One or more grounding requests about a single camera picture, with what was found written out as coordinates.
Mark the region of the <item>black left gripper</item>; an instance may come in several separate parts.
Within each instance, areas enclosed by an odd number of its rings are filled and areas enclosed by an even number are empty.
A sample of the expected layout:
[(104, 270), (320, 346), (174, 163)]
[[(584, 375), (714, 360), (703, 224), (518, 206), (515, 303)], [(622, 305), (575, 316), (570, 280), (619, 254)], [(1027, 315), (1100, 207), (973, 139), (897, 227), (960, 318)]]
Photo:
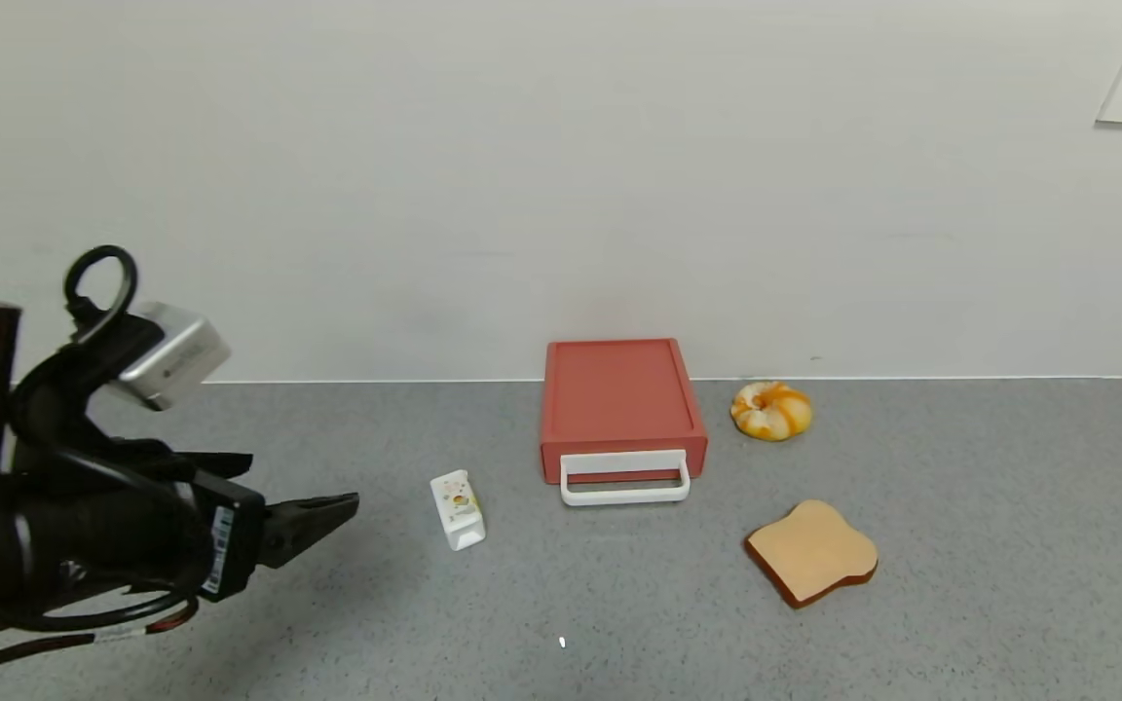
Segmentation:
[[(263, 494), (236, 482), (245, 467), (147, 467), (206, 523), (212, 562), (197, 594), (221, 602), (241, 593), (255, 563), (279, 569), (352, 520), (360, 495), (295, 498), (266, 507)], [(190, 524), (177, 511), (129, 488), (99, 488), (76, 496), (75, 560), (102, 584), (147, 593), (188, 568)]]

